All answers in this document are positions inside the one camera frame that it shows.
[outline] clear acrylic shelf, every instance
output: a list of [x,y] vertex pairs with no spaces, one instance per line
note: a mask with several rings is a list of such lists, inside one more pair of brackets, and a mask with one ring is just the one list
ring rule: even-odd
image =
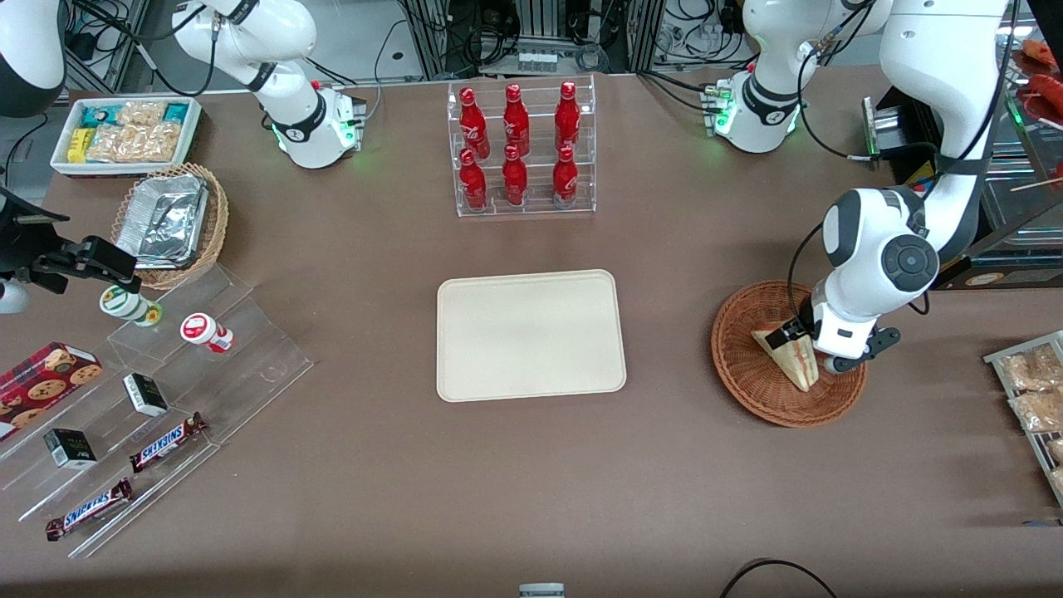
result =
[[[554,164],[557,163],[557,148],[554,146],[554,112],[560,100],[561,82],[576,84],[576,102],[579,104],[579,140],[575,147],[575,164],[579,169],[576,180],[576,201],[567,209],[554,205]],[[532,125],[532,151],[524,156],[528,170],[528,197],[523,206],[516,207],[506,201],[505,184],[502,178],[503,153],[506,147],[505,127],[502,116],[506,109],[506,85],[509,80],[465,81],[451,83],[448,89],[446,123],[450,130],[451,170],[454,173],[454,197],[458,216],[520,216],[525,213],[574,213],[594,211],[597,207],[596,186],[596,130],[594,79],[590,75],[568,78],[529,78],[519,80],[521,97],[528,108]],[[461,104],[457,93],[462,87],[476,91],[476,103],[487,118],[487,138],[491,143],[491,154],[479,161],[487,176],[487,209],[473,211],[461,191],[458,175],[460,161],[458,152],[465,147],[461,136]]]
[[[41,543],[49,520],[129,478],[133,501],[82,524],[57,543],[70,558],[92,554],[311,368],[291,339],[258,309],[250,290],[220,266],[170,290],[159,298],[164,320],[157,327],[124,325],[113,334],[99,352],[116,349],[108,355],[114,368],[9,450],[9,459],[0,461],[2,500],[15,508],[20,522],[39,528]],[[233,330],[233,348],[219,355],[182,341],[178,327],[192,312],[208,313]],[[119,355],[122,359],[116,364],[113,360]],[[131,372],[155,379],[170,406],[166,415],[149,417],[133,409],[122,386]],[[208,428],[134,475],[130,456],[195,412]],[[85,432],[98,462],[81,472],[57,467],[43,438],[56,427]]]

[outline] plastic bag of snacks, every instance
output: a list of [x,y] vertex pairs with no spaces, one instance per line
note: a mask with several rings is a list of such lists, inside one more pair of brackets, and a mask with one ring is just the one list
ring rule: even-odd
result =
[[[130,101],[120,106],[86,110],[83,126],[95,130],[87,161],[169,161],[178,150],[186,104]],[[75,136],[83,139],[84,134]]]
[[1056,439],[1048,443],[1048,455],[1052,456],[1056,463],[1063,465],[1063,439]]
[[1050,391],[1057,382],[1063,383],[1063,377],[1045,376],[1045,372],[1039,368],[1037,358],[1033,356],[1033,352],[1001,359],[1000,369],[1011,381],[1012,389],[1018,393]]
[[1063,494],[1063,469],[1052,469],[1048,474],[1048,480],[1056,488],[1056,492]]
[[166,102],[125,102],[118,110],[120,124],[158,124],[166,113]]
[[1013,407],[1023,428],[1030,432],[1063,430],[1063,397],[1056,391],[1019,395]]
[[1045,344],[1030,349],[1027,361],[1030,362],[1030,374],[1034,377],[1052,380],[1057,385],[1063,383],[1063,364],[1060,363],[1051,345]]

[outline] cookie box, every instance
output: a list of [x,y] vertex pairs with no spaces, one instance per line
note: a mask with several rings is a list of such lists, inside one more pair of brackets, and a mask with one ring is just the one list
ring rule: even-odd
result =
[[[67,150],[70,149],[70,141],[74,136],[74,131],[82,126],[82,119],[86,110],[121,104],[126,101],[142,102],[166,102],[169,104],[187,104],[188,110],[181,125],[181,134],[178,137],[178,147],[173,152],[173,157],[169,161],[134,161],[122,164],[106,163],[77,163],[67,158]],[[180,166],[184,164],[185,157],[191,149],[192,138],[196,135],[196,125],[199,123],[200,103],[192,98],[182,98],[179,96],[123,96],[106,98],[86,98],[78,100],[70,105],[70,114],[67,115],[66,124],[63,125],[63,133],[55,143],[52,152],[52,169],[61,174],[70,177],[112,177],[112,176],[137,176],[148,172],[155,172],[169,166]]]
[[0,375],[0,442],[102,373],[92,354],[50,343]]

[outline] white tray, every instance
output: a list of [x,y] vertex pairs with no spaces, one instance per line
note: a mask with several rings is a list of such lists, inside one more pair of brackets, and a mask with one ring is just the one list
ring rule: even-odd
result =
[[613,393],[626,381],[609,272],[454,278],[439,287],[436,391],[444,401]]
[[[73,130],[81,124],[82,117],[87,108],[109,106],[121,104],[128,101],[142,102],[166,102],[170,104],[188,104],[188,112],[185,113],[185,120],[181,124],[181,136],[178,137],[178,148],[173,152],[173,158],[169,161],[133,161],[123,164],[107,163],[85,163],[75,164],[67,161],[67,150],[70,148],[70,137]],[[63,125],[63,133],[55,143],[52,152],[52,168],[67,176],[124,176],[131,174],[146,174],[162,170],[168,166],[179,166],[184,164],[188,150],[192,144],[192,137],[196,135],[196,125],[199,123],[200,104],[192,98],[182,98],[180,96],[130,96],[130,97],[107,97],[89,98],[78,100],[70,105],[70,113],[67,115],[66,124]]]

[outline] green and white container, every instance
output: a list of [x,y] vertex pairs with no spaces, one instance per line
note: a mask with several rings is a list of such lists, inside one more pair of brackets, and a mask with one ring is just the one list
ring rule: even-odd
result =
[[100,310],[108,317],[131,322],[139,327],[155,326],[163,319],[163,307],[137,292],[112,286],[100,295]]

